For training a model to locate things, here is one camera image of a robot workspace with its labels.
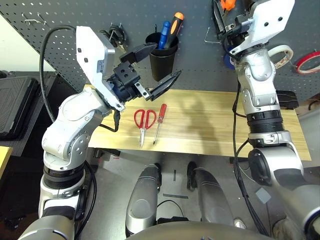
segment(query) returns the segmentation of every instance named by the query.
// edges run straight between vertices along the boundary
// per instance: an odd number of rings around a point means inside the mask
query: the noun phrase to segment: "wooden board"
[[[0,178],[5,171],[12,150],[11,147],[0,146]]]
[[[94,148],[146,150],[160,152],[193,153],[204,155],[233,156],[233,112],[235,92],[214,92],[170,89],[155,101],[143,98],[126,103],[121,113],[118,132],[98,127],[90,140]],[[243,114],[241,100],[238,112]],[[156,144],[153,145],[157,129],[155,123],[145,133],[143,147],[139,147],[140,130],[134,122],[138,109],[152,109],[157,114],[162,103],[167,104],[163,124],[160,126]],[[309,150],[294,110],[281,110],[284,127],[289,130],[302,160],[310,161]],[[114,127],[113,117],[104,118],[104,125]],[[237,117],[236,146],[248,138],[247,120]],[[247,144],[240,157],[247,157],[252,147]]]

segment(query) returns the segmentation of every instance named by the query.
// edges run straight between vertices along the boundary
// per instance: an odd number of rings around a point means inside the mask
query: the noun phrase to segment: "pegboard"
[[[229,23],[241,13],[242,2],[238,0],[236,8],[229,13]],[[314,49],[319,50],[319,9],[319,0],[310,0],[308,4],[295,1],[286,29],[270,40],[268,49],[289,45],[294,51],[293,63]],[[184,22],[178,36],[179,46],[174,63],[174,70],[182,70],[182,74],[173,88],[235,92],[237,75],[234,70],[224,66],[222,46],[204,42],[208,27],[214,25],[211,0],[2,0],[0,3],[0,14],[37,52],[46,32],[60,24],[89,26],[98,32],[101,29],[108,30],[111,23],[122,23],[128,39],[125,45],[132,49],[145,42],[146,36],[154,32],[155,24],[160,31],[163,22],[171,21],[175,12],[184,14]],[[41,21],[37,16],[40,13],[47,24],[27,25],[22,13],[28,19]],[[121,54],[116,49],[115,66],[120,63],[118,56]],[[60,30],[50,38],[45,59],[78,92],[88,82],[77,63],[76,38],[71,31]],[[157,85],[152,78],[149,59],[144,59],[135,68],[144,87]],[[320,73],[300,75],[287,64],[277,70],[274,84],[277,90],[294,91],[299,102],[303,102],[320,92]]]

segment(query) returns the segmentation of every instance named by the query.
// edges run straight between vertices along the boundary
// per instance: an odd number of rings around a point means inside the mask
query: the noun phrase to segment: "black pen holder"
[[[145,42],[158,44],[160,37],[161,32],[154,32],[146,37]],[[152,76],[157,82],[172,73],[178,43],[179,39],[175,37],[172,47],[168,49],[155,49],[150,53],[149,58]]]

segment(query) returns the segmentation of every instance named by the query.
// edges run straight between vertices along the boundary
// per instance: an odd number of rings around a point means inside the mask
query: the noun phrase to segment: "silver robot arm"
[[[177,80],[181,71],[166,76],[149,91],[139,83],[131,64],[141,61],[157,47],[146,43],[120,57],[113,69],[115,49],[102,33],[90,27],[76,28],[77,61],[94,86],[65,99],[58,116],[42,138],[44,170],[40,182],[39,219],[19,240],[73,240],[75,223],[85,215],[87,186],[85,160],[93,131],[112,110],[117,131],[125,102],[136,97],[155,100]]]
[[[274,86],[276,69],[264,45],[285,28],[294,2],[255,2],[249,19],[239,21],[237,34],[230,36],[231,42],[241,39],[230,53],[237,55],[235,70],[250,129],[248,140],[254,148],[248,154],[252,177],[272,187],[286,214],[307,236],[316,236],[320,235],[320,185],[304,179],[299,154],[283,126]],[[245,34],[242,26],[247,27]]]

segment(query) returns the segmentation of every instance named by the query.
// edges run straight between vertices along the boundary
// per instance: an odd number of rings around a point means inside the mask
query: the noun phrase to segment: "red scissors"
[[[141,112],[141,119],[140,119],[140,123],[137,122],[137,114]],[[149,116],[150,114],[154,115],[154,119],[153,122],[149,125]],[[142,148],[142,145],[144,144],[144,139],[145,139],[145,132],[147,129],[151,128],[151,126],[155,123],[157,118],[157,114],[155,111],[153,110],[143,110],[143,109],[139,109],[134,113],[134,122],[136,124],[136,126],[140,129],[140,148]]]

